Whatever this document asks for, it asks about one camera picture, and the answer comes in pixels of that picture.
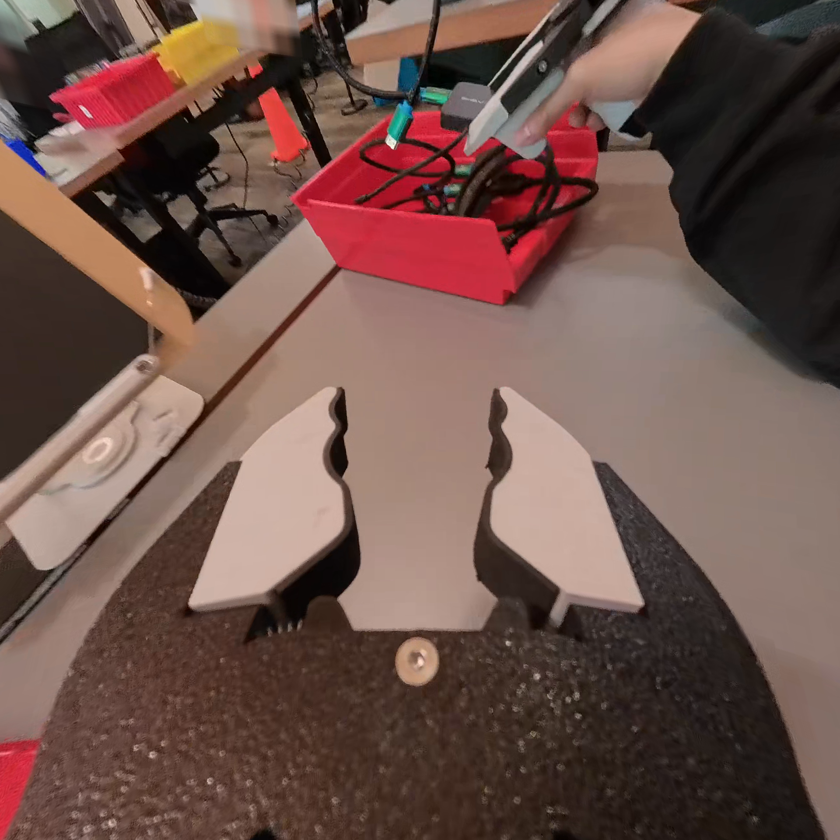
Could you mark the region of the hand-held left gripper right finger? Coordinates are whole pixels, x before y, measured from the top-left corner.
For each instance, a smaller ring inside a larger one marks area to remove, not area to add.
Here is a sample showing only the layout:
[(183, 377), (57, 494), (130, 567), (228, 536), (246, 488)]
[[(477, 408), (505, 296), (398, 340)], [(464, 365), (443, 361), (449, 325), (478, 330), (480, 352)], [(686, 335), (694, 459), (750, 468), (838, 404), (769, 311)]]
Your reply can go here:
[(490, 481), (474, 541), (476, 577), (519, 602), (532, 627), (561, 627), (572, 607), (642, 614), (644, 597), (592, 458), (510, 387), (488, 419)]

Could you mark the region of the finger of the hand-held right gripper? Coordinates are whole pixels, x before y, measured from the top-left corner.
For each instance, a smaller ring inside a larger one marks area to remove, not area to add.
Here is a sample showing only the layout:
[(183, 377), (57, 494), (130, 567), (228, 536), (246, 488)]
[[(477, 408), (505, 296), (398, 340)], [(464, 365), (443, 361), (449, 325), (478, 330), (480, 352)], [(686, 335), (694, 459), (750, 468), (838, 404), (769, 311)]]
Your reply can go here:
[(537, 158), (546, 148), (545, 136), (527, 140), (520, 132), (524, 123), (560, 86), (563, 78), (561, 67), (546, 69), (545, 72), (530, 67), (512, 73), (472, 120), (466, 135), (465, 152), (475, 154), (489, 140), (496, 140), (521, 158)]
[(572, 46), (573, 4), (557, 3), (491, 80), (500, 106), (517, 109), (551, 71), (560, 68)]

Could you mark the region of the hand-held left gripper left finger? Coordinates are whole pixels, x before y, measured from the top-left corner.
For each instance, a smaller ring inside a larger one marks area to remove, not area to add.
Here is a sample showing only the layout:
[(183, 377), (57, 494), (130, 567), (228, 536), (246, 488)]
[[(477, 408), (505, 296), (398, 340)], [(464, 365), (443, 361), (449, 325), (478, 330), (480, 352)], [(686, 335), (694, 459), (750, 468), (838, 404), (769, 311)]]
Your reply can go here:
[(245, 451), (190, 594), (195, 613), (281, 603), (331, 556), (328, 590), (342, 594), (360, 566), (350, 488), (344, 389), (327, 386), (274, 422)]

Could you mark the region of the black USB hub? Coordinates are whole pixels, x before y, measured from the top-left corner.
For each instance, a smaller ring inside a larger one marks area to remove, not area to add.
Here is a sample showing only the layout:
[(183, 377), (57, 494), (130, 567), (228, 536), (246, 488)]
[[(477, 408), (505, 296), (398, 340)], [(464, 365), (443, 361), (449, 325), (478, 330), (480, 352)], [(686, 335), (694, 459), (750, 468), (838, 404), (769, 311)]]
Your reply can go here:
[(455, 133), (468, 131), (492, 94), (493, 90), (488, 86), (470, 81), (458, 82), (440, 110), (441, 129)]

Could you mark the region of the red plastic bin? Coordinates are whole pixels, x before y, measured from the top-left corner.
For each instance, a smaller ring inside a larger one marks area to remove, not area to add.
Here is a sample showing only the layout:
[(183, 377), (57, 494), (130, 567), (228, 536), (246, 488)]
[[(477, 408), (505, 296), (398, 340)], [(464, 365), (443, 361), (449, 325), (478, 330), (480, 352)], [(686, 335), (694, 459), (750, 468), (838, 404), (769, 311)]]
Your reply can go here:
[(380, 121), (292, 200), (340, 268), (504, 304), (594, 198), (595, 135), (562, 119), (535, 160), (494, 140), (467, 154), (439, 116), (395, 149)]

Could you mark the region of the red bin with black divider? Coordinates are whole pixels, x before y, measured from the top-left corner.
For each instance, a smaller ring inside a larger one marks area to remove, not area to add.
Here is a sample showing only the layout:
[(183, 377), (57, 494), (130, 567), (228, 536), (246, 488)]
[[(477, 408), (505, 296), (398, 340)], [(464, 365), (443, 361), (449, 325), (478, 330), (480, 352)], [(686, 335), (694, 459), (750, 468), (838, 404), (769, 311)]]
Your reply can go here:
[(37, 739), (1, 743), (2, 839), (5, 839), (23, 798), (39, 744)]

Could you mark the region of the person's right forearm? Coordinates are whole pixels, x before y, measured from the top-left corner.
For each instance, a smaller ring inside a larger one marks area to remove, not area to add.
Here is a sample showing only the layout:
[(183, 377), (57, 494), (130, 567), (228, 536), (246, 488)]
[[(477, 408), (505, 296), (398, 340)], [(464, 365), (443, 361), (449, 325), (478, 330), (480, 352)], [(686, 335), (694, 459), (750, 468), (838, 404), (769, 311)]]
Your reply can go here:
[(838, 31), (790, 44), (713, 8), (635, 119), (673, 171), (693, 260), (838, 386)]

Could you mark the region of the person's right hand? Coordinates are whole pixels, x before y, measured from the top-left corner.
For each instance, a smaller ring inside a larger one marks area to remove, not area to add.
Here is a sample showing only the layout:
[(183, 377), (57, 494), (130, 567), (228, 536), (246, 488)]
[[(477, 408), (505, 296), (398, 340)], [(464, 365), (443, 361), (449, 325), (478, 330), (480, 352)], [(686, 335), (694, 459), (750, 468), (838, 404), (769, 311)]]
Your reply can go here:
[(570, 64), (561, 84), (521, 126), (517, 142), (535, 144), (565, 114), (575, 128), (606, 127), (595, 106), (645, 100), (700, 14), (672, 3), (627, 12), (587, 52)]

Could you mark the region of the beige table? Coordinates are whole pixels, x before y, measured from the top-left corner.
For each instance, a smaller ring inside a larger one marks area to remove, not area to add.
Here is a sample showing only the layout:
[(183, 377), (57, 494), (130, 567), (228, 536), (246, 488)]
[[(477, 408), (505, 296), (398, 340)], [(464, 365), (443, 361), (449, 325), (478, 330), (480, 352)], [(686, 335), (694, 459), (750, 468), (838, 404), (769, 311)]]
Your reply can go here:
[[(527, 35), (554, 1), (460, 1), (441, 8), (436, 50), (449, 50)], [(421, 54), (434, 3), (398, 1), (346, 35), (352, 62), (359, 66)]]

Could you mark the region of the tablet on white stand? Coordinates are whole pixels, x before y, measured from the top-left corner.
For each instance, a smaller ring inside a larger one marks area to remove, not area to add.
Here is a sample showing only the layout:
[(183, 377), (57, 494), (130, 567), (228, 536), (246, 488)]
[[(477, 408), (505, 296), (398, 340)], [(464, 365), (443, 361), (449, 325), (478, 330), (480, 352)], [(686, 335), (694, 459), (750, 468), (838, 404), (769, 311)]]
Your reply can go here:
[(200, 395), (142, 354), (2, 480), (1, 519), (31, 565), (70, 560), (203, 412)]
[(166, 369), (192, 315), (144, 260), (4, 143), (1, 151), (1, 477), (149, 349)]

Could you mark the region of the orange traffic cone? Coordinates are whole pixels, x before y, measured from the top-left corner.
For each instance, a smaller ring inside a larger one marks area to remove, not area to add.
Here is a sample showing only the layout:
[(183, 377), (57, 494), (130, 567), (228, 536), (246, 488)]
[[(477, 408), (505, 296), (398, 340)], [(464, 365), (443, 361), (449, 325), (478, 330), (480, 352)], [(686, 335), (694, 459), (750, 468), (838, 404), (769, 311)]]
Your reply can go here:
[(292, 163), (306, 155), (309, 141), (290, 116), (277, 89), (269, 87), (259, 96), (259, 105), (274, 143), (274, 163)]

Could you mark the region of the black office chair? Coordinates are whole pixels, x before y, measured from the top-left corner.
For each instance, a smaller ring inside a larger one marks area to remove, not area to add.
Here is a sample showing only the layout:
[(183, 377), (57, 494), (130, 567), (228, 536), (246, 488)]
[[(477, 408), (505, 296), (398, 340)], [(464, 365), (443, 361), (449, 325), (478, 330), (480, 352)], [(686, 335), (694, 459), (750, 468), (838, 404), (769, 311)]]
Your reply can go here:
[(262, 217), (270, 228), (276, 229), (280, 226), (280, 219), (264, 208), (249, 208), (234, 203), (208, 204), (200, 181), (213, 172), (220, 152), (220, 144), (211, 133), (201, 133), (197, 140), (176, 154), (168, 152), (162, 141), (147, 138), (122, 150), (122, 170), (165, 205), (181, 197), (188, 199), (196, 214), (186, 228), (187, 234), (198, 244), (205, 232), (211, 232), (224, 248), (228, 264), (240, 268), (243, 260), (226, 238), (221, 222), (247, 219), (256, 226), (256, 219)]

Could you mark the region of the yellow storage bin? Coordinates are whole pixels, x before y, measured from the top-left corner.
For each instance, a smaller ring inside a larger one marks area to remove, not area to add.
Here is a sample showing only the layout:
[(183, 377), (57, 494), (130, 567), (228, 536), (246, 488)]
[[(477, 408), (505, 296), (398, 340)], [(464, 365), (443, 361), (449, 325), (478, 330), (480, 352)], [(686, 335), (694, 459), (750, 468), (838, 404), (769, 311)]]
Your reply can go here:
[(173, 29), (151, 52), (185, 85), (204, 79), (239, 54), (239, 36), (229, 23), (199, 19)]

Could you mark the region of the wooden table with black legs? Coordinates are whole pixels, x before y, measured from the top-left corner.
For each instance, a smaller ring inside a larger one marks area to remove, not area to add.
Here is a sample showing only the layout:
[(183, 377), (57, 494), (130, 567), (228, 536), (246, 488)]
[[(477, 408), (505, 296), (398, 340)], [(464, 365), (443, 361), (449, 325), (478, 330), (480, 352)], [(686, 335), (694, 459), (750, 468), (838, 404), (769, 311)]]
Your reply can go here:
[[(255, 78), (247, 80), (241, 88), (227, 91), (196, 117), (186, 116), (191, 103), (256, 63), (260, 64), (261, 72)], [(149, 244), (141, 241), (95, 194), (93, 188), (97, 183), (107, 179), (113, 181), (120, 190), (133, 196), (164, 234), (163, 243), (170, 247), (167, 251), (169, 259), (176, 260), (178, 270), (164, 273), (163, 278), (185, 294), (214, 300), (222, 298), (229, 285), (200, 249), (198, 238), (194, 236), (198, 225), (179, 225), (163, 200), (152, 192), (137, 171), (126, 164), (124, 152), (136, 146), (151, 161), (163, 165), (166, 173), (175, 178), (179, 186), (189, 186), (196, 193), (196, 182), (177, 165), (186, 149), (198, 144), (205, 135), (226, 124), (247, 104), (269, 90), (285, 90), (315, 159), (320, 166), (328, 165), (332, 157), (301, 85), (300, 66), (299, 57), (250, 50), (214, 69), (196, 84), (178, 88), (171, 96), (125, 124), (76, 135), (84, 151), (107, 158), (116, 156), (117, 162), (88, 167), (86, 174), (81, 176), (85, 185), (72, 186), (68, 197), (144, 263), (155, 269), (168, 267), (167, 263), (161, 262), (161, 255), (149, 249)]]

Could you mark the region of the red mesh basket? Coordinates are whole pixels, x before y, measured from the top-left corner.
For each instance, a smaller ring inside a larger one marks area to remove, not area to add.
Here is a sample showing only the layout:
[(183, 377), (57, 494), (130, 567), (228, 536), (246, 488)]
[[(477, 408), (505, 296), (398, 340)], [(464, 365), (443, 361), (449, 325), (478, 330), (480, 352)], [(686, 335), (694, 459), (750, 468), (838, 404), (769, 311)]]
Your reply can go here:
[(49, 95), (84, 130), (131, 122), (168, 99), (175, 85), (156, 54), (121, 59)]

